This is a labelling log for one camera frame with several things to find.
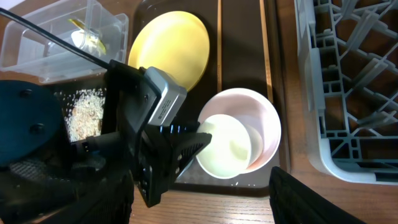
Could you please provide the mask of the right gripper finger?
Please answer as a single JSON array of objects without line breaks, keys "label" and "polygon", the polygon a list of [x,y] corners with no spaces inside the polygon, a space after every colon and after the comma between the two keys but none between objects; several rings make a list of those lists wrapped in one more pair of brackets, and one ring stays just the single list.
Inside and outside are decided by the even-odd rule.
[{"label": "right gripper finger", "polygon": [[280,167],[275,166],[271,170],[269,193],[274,222],[278,224],[363,222],[329,202]]}]

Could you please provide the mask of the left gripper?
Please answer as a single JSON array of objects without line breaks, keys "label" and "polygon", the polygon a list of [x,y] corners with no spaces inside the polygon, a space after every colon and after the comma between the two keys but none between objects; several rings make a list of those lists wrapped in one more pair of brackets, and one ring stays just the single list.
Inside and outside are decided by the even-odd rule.
[{"label": "left gripper", "polygon": [[125,160],[148,207],[187,169],[211,141],[198,133],[200,123],[149,124],[160,90],[144,76],[147,68],[133,68],[111,60],[104,75],[106,98],[101,135],[73,143],[83,155],[100,154]]}]

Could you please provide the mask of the white cup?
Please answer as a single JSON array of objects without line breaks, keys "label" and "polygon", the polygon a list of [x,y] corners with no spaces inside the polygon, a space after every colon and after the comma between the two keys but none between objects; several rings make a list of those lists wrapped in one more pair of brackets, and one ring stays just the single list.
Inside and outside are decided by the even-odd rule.
[{"label": "white cup", "polygon": [[197,154],[197,161],[206,173],[217,179],[242,174],[264,148],[262,136],[255,128],[226,114],[208,117],[197,132],[211,135],[210,143]]}]

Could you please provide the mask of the pile of rice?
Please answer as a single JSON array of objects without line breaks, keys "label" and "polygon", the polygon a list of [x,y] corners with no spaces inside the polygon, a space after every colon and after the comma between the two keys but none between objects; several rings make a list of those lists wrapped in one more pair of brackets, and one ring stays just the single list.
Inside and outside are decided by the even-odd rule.
[{"label": "pile of rice", "polygon": [[67,117],[65,118],[71,142],[87,137],[99,136],[104,111],[104,92],[102,89],[82,89],[68,96]]}]

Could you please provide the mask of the green yellow snack wrapper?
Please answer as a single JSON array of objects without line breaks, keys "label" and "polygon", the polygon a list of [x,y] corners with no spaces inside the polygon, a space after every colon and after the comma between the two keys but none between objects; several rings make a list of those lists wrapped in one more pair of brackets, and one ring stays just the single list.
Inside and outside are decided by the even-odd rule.
[{"label": "green yellow snack wrapper", "polygon": [[107,50],[99,31],[87,28],[85,23],[79,19],[68,19],[68,22],[79,28],[72,32],[72,42],[76,47],[87,48],[89,53],[97,52],[99,56],[106,55]]}]

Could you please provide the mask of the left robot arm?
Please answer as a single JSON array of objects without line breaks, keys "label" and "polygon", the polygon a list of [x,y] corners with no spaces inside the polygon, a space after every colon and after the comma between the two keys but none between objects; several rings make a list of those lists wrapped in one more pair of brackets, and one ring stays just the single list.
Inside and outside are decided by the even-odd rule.
[{"label": "left robot arm", "polygon": [[197,124],[171,131],[150,120],[160,90],[148,70],[111,61],[102,133],[71,142],[60,102],[43,86],[1,82],[1,220],[128,223],[134,189],[160,202],[211,141]]}]

